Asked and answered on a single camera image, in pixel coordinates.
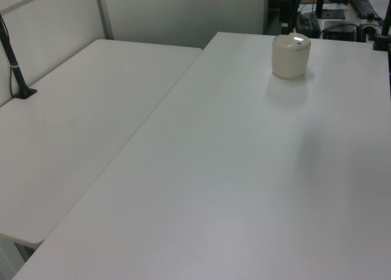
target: white cylindrical container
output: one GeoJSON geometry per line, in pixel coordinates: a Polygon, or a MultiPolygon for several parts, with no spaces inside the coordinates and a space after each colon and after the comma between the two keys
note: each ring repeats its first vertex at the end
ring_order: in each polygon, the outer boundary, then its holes
{"type": "Polygon", "coordinates": [[[272,48],[273,73],[281,78],[304,74],[310,56],[311,40],[302,34],[281,34],[274,38],[272,48]]]}

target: wall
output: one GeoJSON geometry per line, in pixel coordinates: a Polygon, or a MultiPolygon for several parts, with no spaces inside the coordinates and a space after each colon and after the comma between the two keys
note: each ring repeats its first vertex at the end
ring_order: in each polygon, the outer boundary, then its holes
{"type": "Polygon", "coordinates": [[[204,48],[217,31],[262,34],[267,0],[105,0],[116,40],[204,48]]]}
{"type": "MultiPolygon", "coordinates": [[[[97,0],[33,0],[2,14],[28,86],[104,38],[97,0]]],[[[9,63],[0,47],[0,106],[10,100],[8,81],[9,63]]]]}

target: black stand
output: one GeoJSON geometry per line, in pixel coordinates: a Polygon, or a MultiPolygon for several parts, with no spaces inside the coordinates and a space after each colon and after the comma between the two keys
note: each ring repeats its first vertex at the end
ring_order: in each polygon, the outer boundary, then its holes
{"type": "Polygon", "coordinates": [[[15,98],[21,98],[23,100],[27,99],[31,95],[34,95],[37,90],[30,89],[26,82],[24,81],[22,72],[20,71],[18,61],[16,61],[15,54],[13,53],[13,49],[11,47],[10,38],[7,33],[7,30],[4,25],[4,21],[0,15],[0,41],[4,48],[5,54],[7,55],[8,61],[10,62],[11,69],[13,74],[15,75],[15,79],[19,86],[19,93],[14,95],[15,98]]]}
{"type": "Polygon", "coordinates": [[[375,51],[388,51],[391,43],[391,37],[389,36],[391,25],[391,0],[389,0],[389,6],[387,8],[386,17],[383,22],[383,29],[381,34],[375,34],[373,43],[373,49],[375,51]]]}

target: black cable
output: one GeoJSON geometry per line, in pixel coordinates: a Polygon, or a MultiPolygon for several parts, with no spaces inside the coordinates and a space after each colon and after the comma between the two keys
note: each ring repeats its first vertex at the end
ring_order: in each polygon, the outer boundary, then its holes
{"type": "Polygon", "coordinates": [[[323,29],[320,34],[323,34],[324,31],[329,31],[331,29],[335,29],[335,28],[341,28],[343,26],[355,26],[356,27],[356,30],[355,32],[357,31],[357,29],[359,28],[358,25],[354,24],[354,23],[348,23],[348,24],[337,24],[337,25],[333,25],[333,26],[329,26],[328,28],[325,28],[323,29]]]}
{"type": "Polygon", "coordinates": [[[371,25],[371,26],[376,26],[377,28],[380,28],[380,30],[382,31],[383,28],[381,26],[378,26],[376,24],[373,24],[373,23],[365,23],[365,24],[361,24],[362,26],[366,26],[366,25],[371,25]]]}
{"type": "Polygon", "coordinates": [[[12,68],[10,67],[10,94],[11,97],[13,98],[13,93],[12,93],[12,68]]]}
{"type": "MultiPolygon", "coordinates": [[[[7,38],[9,39],[10,38],[10,34],[8,33],[7,26],[5,25],[4,19],[2,19],[1,14],[0,14],[0,22],[3,25],[3,27],[5,29],[5,32],[7,33],[7,38]]],[[[11,68],[11,66],[10,66],[10,94],[11,94],[11,97],[13,98],[13,93],[12,93],[12,68],[11,68]]]]}
{"type": "MultiPolygon", "coordinates": [[[[315,4],[315,0],[309,0],[308,2],[312,1],[312,11],[313,11],[313,5],[315,4]]],[[[305,3],[303,7],[301,7],[300,13],[303,11],[304,7],[308,5],[308,3],[305,3]]]]}
{"type": "Polygon", "coordinates": [[[5,32],[7,33],[7,38],[9,39],[10,38],[10,34],[8,33],[7,26],[5,25],[4,19],[2,19],[1,14],[0,14],[0,21],[1,21],[1,24],[4,26],[5,32]]]}
{"type": "Polygon", "coordinates": [[[311,20],[312,20],[312,17],[313,17],[313,6],[315,5],[315,0],[312,0],[312,10],[311,10],[311,20]]]}

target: tabletop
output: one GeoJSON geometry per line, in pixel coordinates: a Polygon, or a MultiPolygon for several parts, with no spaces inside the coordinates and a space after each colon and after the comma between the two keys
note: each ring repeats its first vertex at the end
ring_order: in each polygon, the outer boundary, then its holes
{"type": "Polygon", "coordinates": [[[37,247],[200,51],[97,40],[0,108],[0,236],[37,247]]]}
{"type": "Polygon", "coordinates": [[[218,33],[15,280],[388,280],[387,55],[272,40],[218,33]]]}

